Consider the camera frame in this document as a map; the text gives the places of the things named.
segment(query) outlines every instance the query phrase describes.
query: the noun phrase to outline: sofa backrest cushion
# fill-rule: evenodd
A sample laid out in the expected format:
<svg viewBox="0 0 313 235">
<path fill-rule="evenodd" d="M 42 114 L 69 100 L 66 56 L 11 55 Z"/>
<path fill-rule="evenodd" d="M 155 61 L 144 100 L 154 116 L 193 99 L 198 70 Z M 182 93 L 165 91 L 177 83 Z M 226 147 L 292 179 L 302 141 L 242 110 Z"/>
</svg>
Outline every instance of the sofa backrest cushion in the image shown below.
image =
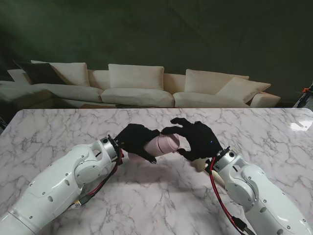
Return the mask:
<svg viewBox="0 0 313 235">
<path fill-rule="evenodd" d="M 164 67 L 109 64 L 111 88 L 163 90 Z"/>
<path fill-rule="evenodd" d="M 233 77 L 216 96 L 222 96 L 247 103 L 256 94 L 269 88 L 269 83 L 247 81 L 239 77 Z"/>
<path fill-rule="evenodd" d="M 108 70 L 88 70 L 89 84 L 102 90 L 110 88 L 110 76 Z"/>
<path fill-rule="evenodd" d="M 32 63 L 44 63 L 32 60 Z M 89 87 L 86 63 L 50 63 L 56 73 L 68 84 Z"/>
<path fill-rule="evenodd" d="M 185 92 L 216 94 L 233 77 L 248 80 L 248 76 L 226 74 L 220 72 L 186 70 Z"/>
<path fill-rule="evenodd" d="M 186 75 L 165 73 L 163 80 L 164 90 L 170 94 L 183 92 L 185 90 L 185 80 Z"/>
<path fill-rule="evenodd" d="M 8 73 L 18 84 L 32 85 L 30 77 L 24 70 L 8 70 Z"/>
</svg>

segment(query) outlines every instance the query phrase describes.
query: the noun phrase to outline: cable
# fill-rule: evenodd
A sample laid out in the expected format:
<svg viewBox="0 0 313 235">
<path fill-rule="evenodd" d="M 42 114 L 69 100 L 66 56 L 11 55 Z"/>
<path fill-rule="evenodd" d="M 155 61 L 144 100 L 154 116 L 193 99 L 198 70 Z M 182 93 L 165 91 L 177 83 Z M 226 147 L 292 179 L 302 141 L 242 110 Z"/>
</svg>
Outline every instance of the cable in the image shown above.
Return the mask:
<svg viewBox="0 0 313 235">
<path fill-rule="evenodd" d="M 234 219 L 238 220 L 238 218 L 233 217 L 233 216 L 229 213 L 229 211 L 228 211 L 227 208 L 225 207 L 224 203 L 222 202 L 222 199 L 221 199 L 221 197 L 220 197 L 219 192 L 217 191 L 217 188 L 216 188 L 216 185 L 215 185 L 215 181 L 214 181 L 214 178 L 213 178 L 213 175 L 212 175 L 212 170 L 213 170 L 213 165 L 214 165 L 214 163 L 215 163 L 215 159 L 216 159 L 215 157 L 212 158 L 212 161 L 211 161 L 209 170 L 207 170 L 207 168 L 206 168 L 205 170 L 209 173 L 210 180 L 211 180 L 211 184 L 212 184 L 213 190 L 214 190 L 214 192 L 215 192 L 215 195 L 216 195 L 216 197 L 217 197 L 217 199 L 218 199 L 218 201 L 219 201 L 219 203 L 220 203 L 220 205 L 221 205 L 221 207 L 222 207 L 224 213 L 226 214 L 228 220 L 231 222 L 231 224 L 235 227 L 235 229 L 236 229 L 241 235 L 245 235 L 244 233 L 242 233 L 242 232 L 239 230 L 238 226 L 237 226 L 236 223 L 234 222 Z"/>
<path fill-rule="evenodd" d="M 118 165 L 119 165 L 119 163 L 120 163 L 120 161 L 121 161 L 121 159 L 122 159 L 123 156 L 124 156 L 124 155 L 123 155 L 123 152 L 122 152 L 122 150 L 120 150 L 120 155 L 119 155 L 118 159 L 116 160 L 116 163 L 115 163 L 115 165 L 114 165 L 112 171 L 109 173 L 109 175 L 108 175 L 93 191 L 89 192 L 88 195 L 90 195 L 91 197 L 94 197 L 94 196 L 97 194 L 97 192 L 100 191 L 100 189 L 101 189 L 101 188 L 103 187 L 103 185 L 108 181 L 108 179 L 109 179 L 114 173 L 116 173 L 116 171 L 117 171 L 117 169 L 118 169 Z"/>
<path fill-rule="evenodd" d="M 100 189 L 103 187 L 103 185 L 108 181 L 108 179 L 114 174 L 116 173 L 118 166 L 121 164 L 121 160 L 122 157 L 124 156 L 122 149 L 120 149 L 120 155 L 119 157 L 116 159 L 115 161 L 115 165 L 112 169 L 112 171 L 109 173 L 109 175 L 103 180 L 101 181 L 101 183 L 91 192 L 87 193 L 85 196 L 83 196 L 82 198 L 78 199 L 77 201 L 75 201 L 74 203 L 72 203 L 69 208 L 79 208 L 82 205 L 84 205 L 85 203 L 87 203 L 91 198 L 93 198 L 99 191 Z"/>
</svg>

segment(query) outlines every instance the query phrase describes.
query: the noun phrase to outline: dark throw pillow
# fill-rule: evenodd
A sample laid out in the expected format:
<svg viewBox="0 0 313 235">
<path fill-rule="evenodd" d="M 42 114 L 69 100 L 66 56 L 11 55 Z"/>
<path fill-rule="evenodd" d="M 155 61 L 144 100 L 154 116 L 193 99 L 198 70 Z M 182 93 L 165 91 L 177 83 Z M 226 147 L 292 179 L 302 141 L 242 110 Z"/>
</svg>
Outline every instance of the dark throw pillow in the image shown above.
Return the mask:
<svg viewBox="0 0 313 235">
<path fill-rule="evenodd" d="M 33 84 L 60 84 L 66 85 L 49 63 L 33 64 L 28 62 L 13 60 L 22 70 L 24 70 Z"/>
</svg>

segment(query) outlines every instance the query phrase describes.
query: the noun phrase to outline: sofa cushion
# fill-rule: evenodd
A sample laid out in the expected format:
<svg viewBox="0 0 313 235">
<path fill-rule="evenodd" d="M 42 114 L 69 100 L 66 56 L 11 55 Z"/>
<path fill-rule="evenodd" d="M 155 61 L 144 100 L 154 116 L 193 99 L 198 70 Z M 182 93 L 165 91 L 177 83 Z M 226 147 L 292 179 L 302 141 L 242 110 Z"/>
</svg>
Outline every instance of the sofa cushion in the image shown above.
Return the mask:
<svg viewBox="0 0 313 235">
<path fill-rule="evenodd" d="M 44 63 L 32 60 L 32 63 Z M 86 63 L 50 63 L 56 73 L 68 84 L 89 87 Z"/>
<path fill-rule="evenodd" d="M 111 88 L 101 94 L 103 103 L 173 107 L 174 98 L 165 91 L 139 88 Z"/>
<path fill-rule="evenodd" d="M 165 73 L 163 76 L 164 90 L 170 94 L 185 90 L 186 75 Z"/>
<path fill-rule="evenodd" d="M 110 76 L 108 70 L 88 70 L 89 84 L 102 90 L 110 88 Z"/>
<path fill-rule="evenodd" d="M 23 71 L 25 71 L 33 84 L 61 84 L 66 85 L 65 81 L 55 72 L 49 63 L 33 64 L 23 61 L 13 60 Z"/>
<path fill-rule="evenodd" d="M 247 103 L 256 94 L 269 87 L 269 83 L 247 81 L 239 77 L 234 77 L 216 94 L 216 96 L 224 96 Z"/>
<path fill-rule="evenodd" d="M 232 75 L 220 72 L 186 70 L 185 92 L 216 94 L 233 77 L 248 80 L 248 76 Z"/>
<path fill-rule="evenodd" d="M 0 84 L 0 103 L 13 105 L 16 110 L 27 109 L 51 97 L 51 92 L 41 87 Z"/>
<path fill-rule="evenodd" d="M 178 92 L 173 97 L 176 108 L 249 108 L 242 102 L 212 94 Z"/>
<path fill-rule="evenodd" d="M 109 64 L 111 88 L 163 90 L 164 67 Z"/>
<path fill-rule="evenodd" d="M 95 87 L 54 85 L 54 84 L 36 84 L 32 87 L 40 87 L 52 92 L 54 97 L 63 99 L 73 99 L 89 102 L 101 103 L 101 93 L 103 90 Z"/>
<path fill-rule="evenodd" d="M 24 70 L 8 70 L 13 80 L 19 84 L 32 85 L 33 82 Z"/>
</svg>

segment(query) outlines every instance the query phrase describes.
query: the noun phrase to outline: red cable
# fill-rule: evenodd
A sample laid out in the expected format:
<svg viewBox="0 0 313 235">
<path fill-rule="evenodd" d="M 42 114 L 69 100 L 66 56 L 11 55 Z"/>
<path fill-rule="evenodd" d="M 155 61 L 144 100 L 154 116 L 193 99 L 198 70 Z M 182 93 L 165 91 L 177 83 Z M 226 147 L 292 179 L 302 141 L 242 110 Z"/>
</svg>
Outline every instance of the red cable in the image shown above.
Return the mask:
<svg viewBox="0 0 313 235">
<path fill-rule="evenodd" d="M 123 154 L 123 151 L 122 151 L 122 149 L 121 149 L 121 155 L 120 155 L 120 157 L 118 158 L 118 160 L 116 161 L 116 164 L 118 164 L 118 163 L 121 161 L 123 155 L 124 155 L 124 154 Z M 113 175 L 114 173 L 116 173 L 117 169 L 118 169 L 118 165 L 116 166 L 116 168 L 113 168 L 113 169 L 112 169 L 112 171 L 110 172 L 109 175 Z M 100 187 L 102 187 L 102 186 L 104 185 L 104 183 L 106 182 L 106 179 L 104 179 L 93 191 L 89 192 L 88 195 L 93 195 Z"/>
<path fill-rule="evenodd" d="M 215 192 L 215 195 L 224 211 L 224 213 L 226 214 L 227 218 L 229 219 L 229 221 L 232 223 L 232 225 L 235 227 L 235 229 L 241 234 L 241 235 L 245 235 L 244 233 L 242 233 L 239 228 L 237 227 L 237 225 L 235 224 L 234 220 L 232 219 L 232 215 L 229 213 L 229 211 L 226 209 L 224 203 L 222 202 L 221 200 L 221 197 L 220 197 L 220 194 L 219 192 L 217 191 L 217 188 L 216 188 L 216 184 L 215 184 L 215 181 L 213 179 L 213 175 L 212 175 L 212 170 L 213 170 L 213 165 L 215 163 L 215 157 L 212 158 L 212 161 L 211 161 L 211 165 L 210 165 L 210 170 L 209 170 L 209 176 L 210 176 L 210 180 L 211 180 L 211 184 L 212 184 L 212 187 L 213 187 L 213 190 Z"/>
</svg>

